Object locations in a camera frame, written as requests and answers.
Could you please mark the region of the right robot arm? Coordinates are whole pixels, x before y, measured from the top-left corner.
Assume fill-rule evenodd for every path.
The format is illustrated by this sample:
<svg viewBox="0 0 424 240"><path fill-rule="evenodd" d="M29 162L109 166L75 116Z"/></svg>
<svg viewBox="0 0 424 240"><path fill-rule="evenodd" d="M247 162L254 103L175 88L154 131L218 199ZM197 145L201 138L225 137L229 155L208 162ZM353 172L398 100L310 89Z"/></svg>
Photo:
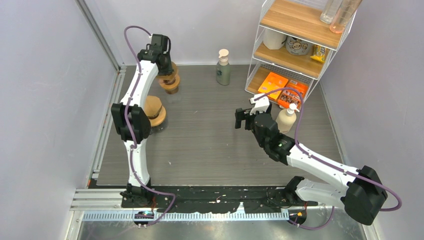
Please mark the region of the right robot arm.
<svg viewBox="0 0 424 240"><path fill-rule="evenodd" d="M242 121L245 121L244 128L253 133L270 159L304 170L324 181L319 183L301 176L293 177L286 185L288 203L319 202L344 209L349 217L363 225L370 226L374 222L388 194L373 168L344 165L296 143L295 139L279 131L269 109L251 113L249 108L238 108L234 115L235 128L241 128Z"/></svg>

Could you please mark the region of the small wooden ring holder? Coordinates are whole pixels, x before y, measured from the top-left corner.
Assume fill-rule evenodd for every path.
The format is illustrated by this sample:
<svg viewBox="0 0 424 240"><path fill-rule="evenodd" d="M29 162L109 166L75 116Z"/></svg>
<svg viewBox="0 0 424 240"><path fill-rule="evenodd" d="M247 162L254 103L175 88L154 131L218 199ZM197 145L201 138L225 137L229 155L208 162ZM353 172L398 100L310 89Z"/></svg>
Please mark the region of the small wooden ring holder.
<svg viewBox="0 0 424 240"><path fill-rule="evenodd" d="M173 84L171 84L171 85L165 85L165 84L159 84L165 91L166 90L174 90L174 89L176 89L176 88L178 88L179 89L179 85L180 85L180 78L179 77L177 77L176 78L176 81L173 83Z"/></svg>

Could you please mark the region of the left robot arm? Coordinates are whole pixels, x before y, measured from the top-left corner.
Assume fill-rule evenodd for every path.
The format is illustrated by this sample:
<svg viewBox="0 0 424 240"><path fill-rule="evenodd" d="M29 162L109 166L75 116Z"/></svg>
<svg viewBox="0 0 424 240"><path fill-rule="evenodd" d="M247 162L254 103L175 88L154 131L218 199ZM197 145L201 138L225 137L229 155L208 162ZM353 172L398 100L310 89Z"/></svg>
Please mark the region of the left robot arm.
<svg viewBox="0 0 424 240"><path fill-rule="evenodd" d="M128 182L126 189L121 192L124 207L148 207L156 194L151 189L147 168L146 144L152 126L144 105L155 78L170 75L174 70L169 37L153 34L150 39L145 49L135 56L137 66L126 93L110 109L116 132L124 143L128 158Z"/></svg>

